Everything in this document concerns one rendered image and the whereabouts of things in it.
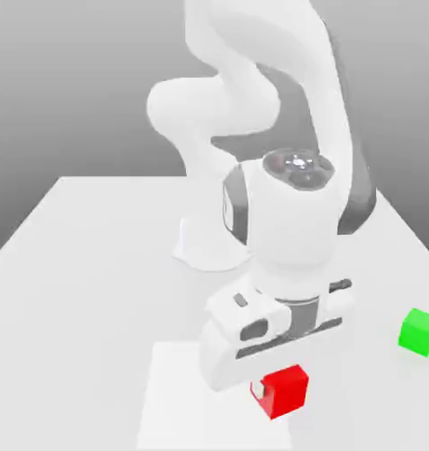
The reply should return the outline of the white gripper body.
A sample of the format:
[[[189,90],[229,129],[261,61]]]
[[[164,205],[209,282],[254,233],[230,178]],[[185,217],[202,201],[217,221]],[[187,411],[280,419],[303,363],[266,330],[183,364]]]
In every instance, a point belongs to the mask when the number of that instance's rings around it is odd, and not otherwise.
[[[334,335],[344,318],[339,316],[295,338],[278,336],[267,343],[238,346],[230,343],[220,328],[209,321],[199,343],[199,368],[206,384],[214,391],[231,388],[259,376],[298,364],[315,347],[318,336]]]

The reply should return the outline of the small red cube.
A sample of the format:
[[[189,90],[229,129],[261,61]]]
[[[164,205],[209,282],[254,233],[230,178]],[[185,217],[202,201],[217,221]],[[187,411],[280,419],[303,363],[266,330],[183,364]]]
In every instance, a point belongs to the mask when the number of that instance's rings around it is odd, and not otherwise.
[[[265,387],[265,396],[255,398],[252,383],[261,382]],[[282,417],[301,408],[306,401],[308,374],[301,366],[289,366],[265,375],[249,385],[250,393],[271,419]]]

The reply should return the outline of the small green cube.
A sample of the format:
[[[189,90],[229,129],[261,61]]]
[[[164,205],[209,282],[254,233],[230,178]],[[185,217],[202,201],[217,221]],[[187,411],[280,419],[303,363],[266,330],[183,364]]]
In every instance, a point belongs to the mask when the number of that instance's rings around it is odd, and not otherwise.
[[[398,344],[427,358],[429,356],[429,313],[412,308],[403,320]]]

